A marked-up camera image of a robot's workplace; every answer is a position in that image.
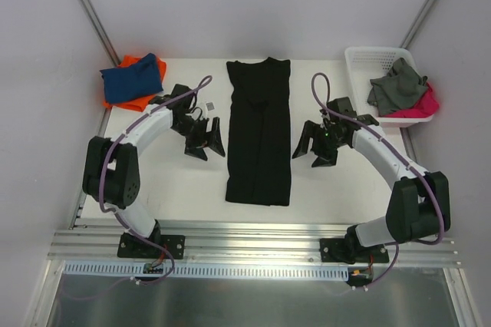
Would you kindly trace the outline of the black t shirt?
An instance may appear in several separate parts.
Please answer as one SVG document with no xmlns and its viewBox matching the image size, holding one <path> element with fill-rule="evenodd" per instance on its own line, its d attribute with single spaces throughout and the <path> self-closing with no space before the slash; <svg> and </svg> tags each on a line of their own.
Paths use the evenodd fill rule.
<svg viewBox="0 0 491 327">
<path fill-rule="evenodd" d="M 226 63 L 233 86 L 229 117 L 226 201 L 290 204 L 291 62 L 266 58 Z"/>
</svg>

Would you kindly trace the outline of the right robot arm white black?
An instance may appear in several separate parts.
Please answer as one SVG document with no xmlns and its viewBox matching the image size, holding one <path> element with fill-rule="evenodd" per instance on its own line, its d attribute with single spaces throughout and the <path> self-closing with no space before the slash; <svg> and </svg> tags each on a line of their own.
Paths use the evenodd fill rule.
<svg viewBox="0 0 491 327">
<path fill-rule="evenodd" d="M 384 178 L 391 193 L 384 216 L 348 227 L 342 238 L 321 239 L 328 263 L 388 261 L 388 245 L 409 242 L 434 245 L 450 229 L 450 188 L 440 171 L 431 172 L 402 154 L 370 114 L 359 115 L 347 97 L 322 110 L 322 121 L 306 121 L 294 158 L 313 152 L 313 167 L 333 167 L 338 151 L 350 147 Z"/>
</svg>

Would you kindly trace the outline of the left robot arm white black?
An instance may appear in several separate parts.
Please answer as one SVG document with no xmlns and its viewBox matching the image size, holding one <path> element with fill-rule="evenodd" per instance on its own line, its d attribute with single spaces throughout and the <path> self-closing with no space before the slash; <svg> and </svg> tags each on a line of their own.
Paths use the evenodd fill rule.
<svg viewBox="0 0 491 327">
<path fill-rule="evenodd" d="M 140 202 L 140 155 L 169 130 L 184 139 L 184 153 L 203 161 L 210 149 L 226 155 L 220 119 L 209 117 L 214 105 L 200 103 L 198 90 L 176 84 L 170 94 L 152 97 L 148 105 L 116 137 L 93 137 L 87 146 L 83 192 L 111 213 L 124 227 L 117 255 L 120 258 L 167 256 L 171 242 Z"/>
</svg>

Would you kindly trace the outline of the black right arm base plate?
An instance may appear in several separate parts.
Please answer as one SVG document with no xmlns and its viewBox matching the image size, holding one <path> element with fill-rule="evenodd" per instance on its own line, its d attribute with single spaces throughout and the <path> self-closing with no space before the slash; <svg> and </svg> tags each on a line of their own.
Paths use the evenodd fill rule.
<svg viewBox="0 0 491 327">
<path fill-rule="evenodd" d="M 321 238 L 319 252 L 323 263 L 355 263 L 387 264 L 389 256 L 383 245 L 363 247 L 345 238 Z"/>
</svg>

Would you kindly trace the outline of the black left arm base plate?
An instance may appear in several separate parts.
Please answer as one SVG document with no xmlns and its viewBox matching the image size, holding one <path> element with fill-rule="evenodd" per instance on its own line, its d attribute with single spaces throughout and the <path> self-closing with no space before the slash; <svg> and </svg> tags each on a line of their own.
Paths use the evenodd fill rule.
<svg viewBox="0 0 491 327">
<path fill-rule="evenodd" d="M 186 237 L 184 235 L 165 235 L 160 236 L 157 244 L 166 249 L 174 259 L 182 259 L 184 256 Z M 151 246 L 140 239 L 124 233 L 120 237 L 117 248 L 117 257 L 122 259 L 157 259 L 162 251 L 155 246 Z"/>
</svg>

